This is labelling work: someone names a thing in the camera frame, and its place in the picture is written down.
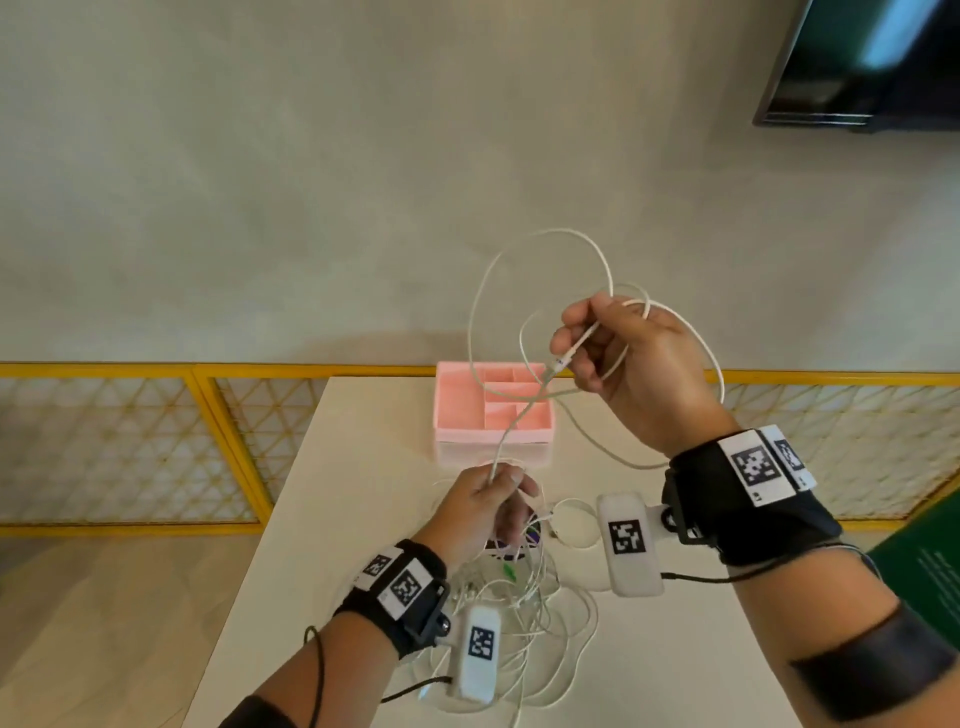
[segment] gray wall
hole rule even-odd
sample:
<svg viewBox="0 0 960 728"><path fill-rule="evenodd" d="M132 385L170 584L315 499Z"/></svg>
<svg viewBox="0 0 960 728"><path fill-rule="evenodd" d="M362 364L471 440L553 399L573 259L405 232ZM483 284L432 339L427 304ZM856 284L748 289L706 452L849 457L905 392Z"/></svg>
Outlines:
<svg viewBox="0 0 960 728"><path fill-rule="evenodd" d="M960 369L960 136L751 127L793 11L9 0L0 358L464 358L562 225L725 366ZM521 251L480 353L601 283Z"/></svg>

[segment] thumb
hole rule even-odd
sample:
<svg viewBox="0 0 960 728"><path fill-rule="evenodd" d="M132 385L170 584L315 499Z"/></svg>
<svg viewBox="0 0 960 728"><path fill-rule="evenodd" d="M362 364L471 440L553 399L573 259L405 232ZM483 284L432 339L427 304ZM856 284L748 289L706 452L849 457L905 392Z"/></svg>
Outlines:
<svg viewBox="0 0 960 728"><path fill-rule="evenodd" d="M496 469L493 482L484 488L484 498L491 504L499 507L502 502L512 496L526 473L516 465L500 466Z"/></svg>
<svg viewBox="0 0 960 728"><path fill-rule="evenodd" d="M603 326L607 327L628 344L640 342L650 332L650 322L632 308L600 291L590 299L590 308Z"/></svg>

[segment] tabletop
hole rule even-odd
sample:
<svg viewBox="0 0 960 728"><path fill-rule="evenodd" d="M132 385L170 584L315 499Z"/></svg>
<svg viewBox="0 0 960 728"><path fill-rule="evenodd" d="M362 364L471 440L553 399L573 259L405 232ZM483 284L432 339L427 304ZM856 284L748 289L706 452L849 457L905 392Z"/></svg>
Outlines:
<svg viewBox="0 0 960 728"><path fill-rule="evenodd" d="M449 485L437 481L455 474L436 462L433 386L421 377L328 382L184 728L218 725L300 647L304 627L329 618L380 546L429 517ZM608 448L634 462L660 460L595 396L567 403ZM552 461L531 468L548 500L593 502L604 493L638 491L648 505L660 502L662 471L625 468L591 446L560 411L557 421ZM730 586L668 582L663 596L619 598L602 591L610 585L602 546L545 545L562 579L598 592L599 619L569 693L551 708L524 707L521 728L799 725ZM664 570L724 574L703 547L664 541L658 552ZM574 677L572 670L564 679ZM412 680L409 666L401 666L391 690ZM515 709L507 701L478 715L450 716L411 695L382 707L374 725L503 728Z"/></svg>

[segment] person's left hand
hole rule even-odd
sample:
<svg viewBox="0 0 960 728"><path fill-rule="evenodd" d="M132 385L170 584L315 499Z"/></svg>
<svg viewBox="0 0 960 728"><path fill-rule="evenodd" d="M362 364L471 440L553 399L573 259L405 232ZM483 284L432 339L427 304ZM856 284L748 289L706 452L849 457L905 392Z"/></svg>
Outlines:
<svg viewBox="0 0 960 728"><path fill-rule="evenodd" d="M460 473L444 501L413 541L429 546L453 573L474 558L491 537L519 546L533 509L518 491L536 496L540 488L516 465L500 463L493 483L490 465Z"/></svg>

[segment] person's right hand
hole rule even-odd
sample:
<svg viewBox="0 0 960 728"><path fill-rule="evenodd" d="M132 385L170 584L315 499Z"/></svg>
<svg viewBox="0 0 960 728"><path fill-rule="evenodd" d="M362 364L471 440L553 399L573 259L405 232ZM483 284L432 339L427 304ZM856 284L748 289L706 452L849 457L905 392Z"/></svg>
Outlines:
<svg viewBox="0 0 960 728"><path fill-rule="evenodd" d="M601 292L570 305L564 325L550 340L550 351L566 353L594 321L593 335L570 362L577 386L600 395L627 429L650 448L672 458L705 442L737 432L740 427L710 390L704 378L700 345L671 313ZM626 345L623 364L606 380L604 374Z"/></svg>

